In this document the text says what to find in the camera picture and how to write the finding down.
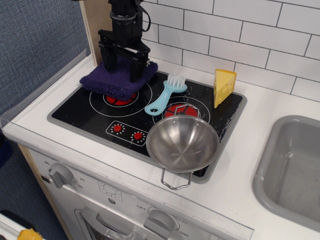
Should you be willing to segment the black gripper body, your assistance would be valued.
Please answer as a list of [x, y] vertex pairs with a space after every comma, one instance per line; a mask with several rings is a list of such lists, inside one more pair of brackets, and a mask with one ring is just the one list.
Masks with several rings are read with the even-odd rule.
[[143, 56], [149, 63], [150, 48], [141, 40], [143, 32], [143, 16], [135, 17], [111, 15], [112, 30], [99, 30], [99, 47], [113, 48], [114, 52], [127, 58]]

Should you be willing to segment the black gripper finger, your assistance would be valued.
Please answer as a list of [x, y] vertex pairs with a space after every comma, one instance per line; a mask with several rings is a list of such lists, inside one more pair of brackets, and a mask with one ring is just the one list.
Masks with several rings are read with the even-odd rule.
[[146, 59], [144, 56], [134, 56], [130, 60], [130, 82], [136, 82], [144, 73], [146, 67]]
[[117, 54], [112, 47], [100, 46], [100, 53], [105, 69], [112, 72], [117, 67]]

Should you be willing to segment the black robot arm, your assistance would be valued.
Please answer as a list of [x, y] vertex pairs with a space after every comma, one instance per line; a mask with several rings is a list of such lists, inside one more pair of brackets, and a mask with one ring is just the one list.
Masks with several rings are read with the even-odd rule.
[[112, 30], [99, 30], [99, 47], [105, 69], [111, 72], [116, 69], [118, 56], [129, 59], [129, 77], [136, 82], [143, 75], [149, 61], [148, 46], [142, 42], [143, 14], [146, 10], [141, 6], [141, 0], [109, 0], [111, 4], [110, 18]]

